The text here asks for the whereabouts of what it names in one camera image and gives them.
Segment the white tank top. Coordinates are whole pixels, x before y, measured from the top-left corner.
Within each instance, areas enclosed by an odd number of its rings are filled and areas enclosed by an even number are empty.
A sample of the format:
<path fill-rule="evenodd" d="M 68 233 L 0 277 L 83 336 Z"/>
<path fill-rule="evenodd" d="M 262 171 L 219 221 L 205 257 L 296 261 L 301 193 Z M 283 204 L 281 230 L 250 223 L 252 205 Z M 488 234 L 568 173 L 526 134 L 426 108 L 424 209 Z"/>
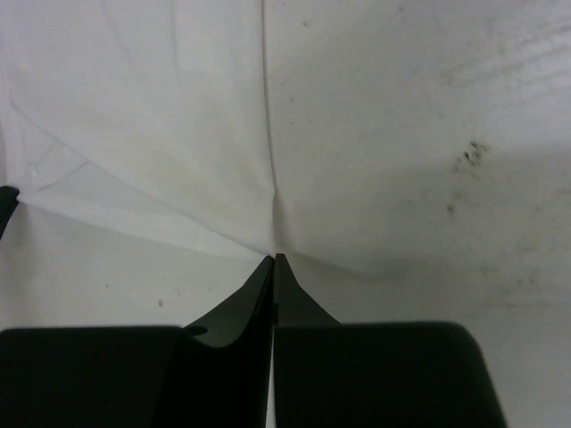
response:
<path fill-rule="evenodd" d="M 7 180 L 192 251 L 274 252 L 260 1 L 4 1 Z"/>

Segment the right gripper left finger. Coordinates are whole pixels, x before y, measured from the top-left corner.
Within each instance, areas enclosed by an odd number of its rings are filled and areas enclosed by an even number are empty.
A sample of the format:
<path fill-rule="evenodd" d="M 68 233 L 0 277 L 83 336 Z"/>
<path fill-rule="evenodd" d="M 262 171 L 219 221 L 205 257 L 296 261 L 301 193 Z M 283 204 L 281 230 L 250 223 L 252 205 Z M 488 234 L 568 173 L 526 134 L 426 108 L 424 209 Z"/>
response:
<path fill-rule="evenodd" d="M 3 331 L 2 426 L 264 426 L 273 264 L 187 326 Z"/>

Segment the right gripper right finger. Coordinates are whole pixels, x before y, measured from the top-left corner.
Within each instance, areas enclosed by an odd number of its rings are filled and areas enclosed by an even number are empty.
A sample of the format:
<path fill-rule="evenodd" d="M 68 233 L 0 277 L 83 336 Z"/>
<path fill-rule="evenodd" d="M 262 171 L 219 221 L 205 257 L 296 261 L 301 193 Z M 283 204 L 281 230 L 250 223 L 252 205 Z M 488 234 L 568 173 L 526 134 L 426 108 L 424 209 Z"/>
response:
<path fill-rule="evenodd" d="M 343 324 L 275 258 L 279 427 L 503 427 L 483 354 L 451 322 Z"/>

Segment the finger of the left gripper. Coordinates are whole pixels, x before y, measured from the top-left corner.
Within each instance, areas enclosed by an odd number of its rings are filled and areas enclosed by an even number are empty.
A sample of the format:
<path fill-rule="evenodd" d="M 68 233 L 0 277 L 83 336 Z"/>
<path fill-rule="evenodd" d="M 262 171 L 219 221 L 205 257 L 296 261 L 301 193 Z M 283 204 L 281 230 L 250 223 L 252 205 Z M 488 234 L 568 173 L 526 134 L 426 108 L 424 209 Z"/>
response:
<path fill-rule="evenodd" d="M 19 194 L 17 188 L 8 185 L 0 187 L 0 236 L 4 235 L 8 222 L 19 204 Z"/>

